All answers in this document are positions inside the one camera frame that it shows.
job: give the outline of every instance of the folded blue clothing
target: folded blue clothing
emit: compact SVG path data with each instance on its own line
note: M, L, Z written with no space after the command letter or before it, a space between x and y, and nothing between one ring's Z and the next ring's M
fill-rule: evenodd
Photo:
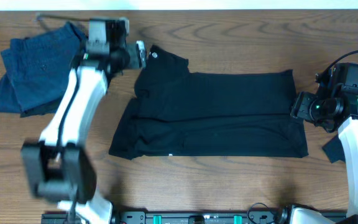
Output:
M64 95L70 62L86 36L73 24L27 39L12 39L1 56L0 112L53 113Z

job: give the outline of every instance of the wooden table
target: wooden table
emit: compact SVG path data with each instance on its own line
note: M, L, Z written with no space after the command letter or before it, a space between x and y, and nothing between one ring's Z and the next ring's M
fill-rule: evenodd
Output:
M316 91L314 74L358 49L358 11L83 11L66 16L126 16L128 41L144 40L190 59L192 72L265 73L294 69L298 91ZM0 12L0 51L12 38L43 32L34 12ZM63 22L48 21L50 27ZM358 63L358 55L345 61ZM0 56L0 78L5 68ZM118 207L167 210L246 210L255 202L318 209L347 208L343 162L331 164L321 146L334 135L305 124L309 156L141 157L108 155L115 129L134 96L139 71L112 81L89 132L87 151L101 192ZM55 205L30 196L20 157L25 138L37 139L52 115L0 113L0 223L39 223Z

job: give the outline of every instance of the wood surface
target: wood surface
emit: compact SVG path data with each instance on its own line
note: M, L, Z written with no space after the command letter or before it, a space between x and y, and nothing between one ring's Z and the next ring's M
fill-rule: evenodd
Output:
M128 41L144 40L190 59L192 72L265 73L292 68L298 91L316 91L314 74L358 49L358 11L81 11L66 16L126 16ZM0 12L0 51L13 38L44 31L34 12ZM51 28L62 21L46 21ZM358 63L358 55L347 58ZM5 68L0 56L0 78ZM343 162L331 164L321 146L334 135L305 124L309 156L141 157L108 155L112 136L139 71L114 79L92 123L87 152L102 194L118 207L168 210L246 210L296 202L322 210L347 208ZM0 223L39 223L55 205L31 197L20 149L38 139L52 115L19 118L0 113Z

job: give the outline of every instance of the white wall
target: white wall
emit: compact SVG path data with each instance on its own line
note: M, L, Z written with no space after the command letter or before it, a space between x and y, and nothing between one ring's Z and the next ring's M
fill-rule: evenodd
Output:
M358 9L358 0L0 0L0 11L125 9Z

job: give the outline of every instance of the dark blue cloth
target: dark blue cloth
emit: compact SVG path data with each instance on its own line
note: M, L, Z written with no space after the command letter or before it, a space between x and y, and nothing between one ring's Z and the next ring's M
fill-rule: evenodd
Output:
M1 52L6 74L0 80L0 112L55 112L67 88L70 62L85 39L69 22L33 38L12 39L11 48Z

